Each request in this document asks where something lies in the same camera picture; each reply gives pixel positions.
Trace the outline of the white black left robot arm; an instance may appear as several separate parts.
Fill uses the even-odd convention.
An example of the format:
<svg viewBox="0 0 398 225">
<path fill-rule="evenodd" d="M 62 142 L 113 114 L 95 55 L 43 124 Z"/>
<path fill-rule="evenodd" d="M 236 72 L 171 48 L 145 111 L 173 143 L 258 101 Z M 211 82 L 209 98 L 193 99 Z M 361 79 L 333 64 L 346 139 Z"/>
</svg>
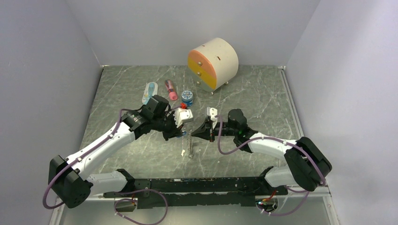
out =
<svg viewBox="0 0 398 225">
<path fill-rule="evenodd" d="M 130 196 L 136 190 L 136 180 L 126 170 L 94 174 L 94 169 L 119 149 L 153 130 L 161 132 L 166 141 L 181 137 L 184 124 L 192 118 L 190 109 L 171 109 L 168 100 L 159 95 L 138 109 L 121 109 L 116 123 L 100 138 L 66 158 L 57 155 L 50 161 L 43 206 L 46 209 L 61 206 L 47 203 L 50 190 L 68 208 L 80 205 L 91 195 L 106 192 Z"/>
</svg>

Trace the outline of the blue plastic key tag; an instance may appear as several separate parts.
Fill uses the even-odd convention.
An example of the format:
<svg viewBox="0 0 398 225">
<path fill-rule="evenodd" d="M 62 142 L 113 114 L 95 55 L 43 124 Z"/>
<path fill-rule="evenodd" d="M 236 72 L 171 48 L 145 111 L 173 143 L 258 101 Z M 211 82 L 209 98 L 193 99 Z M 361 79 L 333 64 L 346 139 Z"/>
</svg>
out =
<svg viewBox="0 0 398 225">
<path fill-rule="evenodd" d="M 177 138 L 183 137 L 183 136 L 185 136 L 186 134 L 187 134 L 186 131 L 182 131 L 181 134 L 177 136 Z"/>
</svg>

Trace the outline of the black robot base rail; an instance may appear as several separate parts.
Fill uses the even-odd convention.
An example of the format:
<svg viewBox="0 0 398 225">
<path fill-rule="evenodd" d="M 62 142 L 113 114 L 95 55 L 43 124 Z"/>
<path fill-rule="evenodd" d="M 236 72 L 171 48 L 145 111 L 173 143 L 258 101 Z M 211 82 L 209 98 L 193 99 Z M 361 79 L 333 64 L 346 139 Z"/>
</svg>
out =
<svg viewBox="0 0 398 225">
<path fill-rule="evenodd" d="M 264 198 L 287 195 L 284 186 L 272 187 L 265 173 L 254 177 L 135 179 L 122 191 L 108 191 L 105 198 L 134 198 L 139 209 L 164 206 L 240 205 L 254 207 Z"/>
</svg>

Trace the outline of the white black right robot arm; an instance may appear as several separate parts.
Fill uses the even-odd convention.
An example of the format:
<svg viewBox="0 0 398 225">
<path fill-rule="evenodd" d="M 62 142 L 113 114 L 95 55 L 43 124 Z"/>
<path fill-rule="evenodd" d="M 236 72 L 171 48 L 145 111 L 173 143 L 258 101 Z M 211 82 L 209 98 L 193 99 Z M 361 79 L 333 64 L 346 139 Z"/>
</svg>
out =
<svg viewBox="0 0 398 225">
<path fill-rule="evenodd" d="M 326 176 L 332 171 L 332 164 L 310 138 L 286 140 L 265 135 L 248 126 L 241 109 L 230 110 L 227 121 L 224 121 L 215 108 L 208 108 L 203 124 L 192 136 L 216 141 L 222 155 L 241 150 L 284 161 L 285 166 L 270 168 L 259 180 L 258 189 L 265 195 L 271 194 L 276 187 L 289 185 L 312 192 L 326 185 Z"/>
</svg>

